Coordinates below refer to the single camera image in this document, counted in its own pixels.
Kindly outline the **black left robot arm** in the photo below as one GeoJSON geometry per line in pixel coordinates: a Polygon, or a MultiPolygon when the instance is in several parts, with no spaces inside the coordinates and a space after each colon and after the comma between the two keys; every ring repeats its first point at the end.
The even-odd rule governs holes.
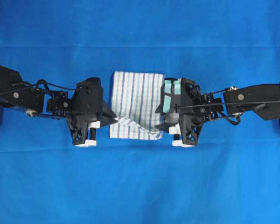
{"type": "Polygon", "coordinates": [[[1,109],[14,109],[30,117],[65,119],[78,147],[96,146],[96,130],[117,123],[117,116],[103,100],[100,78],[91,77],[77,83],[69,98],[68,89],[58,91],[40,79],[36,84],[24,81],[19,72],[0,65],[0,118],[1,109]]]}

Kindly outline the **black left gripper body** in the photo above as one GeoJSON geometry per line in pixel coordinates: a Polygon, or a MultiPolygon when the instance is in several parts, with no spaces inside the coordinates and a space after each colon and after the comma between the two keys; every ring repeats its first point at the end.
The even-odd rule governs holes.
{"type": "Polygon", "coordinates": [[[103,88],[100,78],[88,78],[77,84],[70,100],[70,112],[66,122],[74,146],[96,145],[88,139],[89,124],[100,121],[102,117],[103,88]]]}

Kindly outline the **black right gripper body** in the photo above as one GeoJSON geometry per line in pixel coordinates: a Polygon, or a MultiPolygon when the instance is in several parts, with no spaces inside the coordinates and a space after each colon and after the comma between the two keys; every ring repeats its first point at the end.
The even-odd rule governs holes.
{"type": "Polygon", "coordinates": [[[186,78],[165,78],[162,86],[163,122],[175,147],[194,147],[203,127],[203,118],[195,111],[201,97],[200,87],[186,78]]]}

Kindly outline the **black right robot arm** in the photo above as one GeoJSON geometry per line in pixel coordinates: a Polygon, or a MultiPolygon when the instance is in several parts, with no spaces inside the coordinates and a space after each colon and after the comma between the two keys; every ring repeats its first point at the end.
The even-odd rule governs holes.
{"type": "Polygon", "coordinates": [[[215,98],[214,92],[203,94],[193,80],[166,78],[155,110],[163,121],[156,129],[173,135],[175,147],[194,147],[206,122],[225,119],[237,126],[244,112],[253,111],[263,120],[277,119],[280,123],[280,83],[231,86],[221,93],[222,98],[215,98]]]}

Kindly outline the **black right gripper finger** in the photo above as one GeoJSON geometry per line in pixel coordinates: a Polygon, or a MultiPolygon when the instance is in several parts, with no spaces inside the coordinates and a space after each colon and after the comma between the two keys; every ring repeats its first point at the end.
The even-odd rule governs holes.
{"type": "Polygon", "coordinates": [[[163,122],[163,123],[155,126],[156,129],[166,132],[166,133],[169,133],[169,127],[170,127],[170,124],[166,123],[166,122],[163,122]]]}
{"type": "Polygon", "coordinates": [[[159,104],[159,106],[156,108],[155,113],[156,114],[164,114],[164,112],[163,112],[163,104],[162,103],[159,104]]]}

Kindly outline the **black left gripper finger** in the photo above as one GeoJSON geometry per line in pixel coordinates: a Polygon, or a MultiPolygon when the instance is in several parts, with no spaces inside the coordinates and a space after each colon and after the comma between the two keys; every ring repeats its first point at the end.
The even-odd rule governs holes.
{"type": "Polygon", "coordinates": [[[112,111],[109,105],[103,100],[102,103],[102,120],[100,121],[100,127],[110,126],[118,122],[117,115],[112,111]]]}

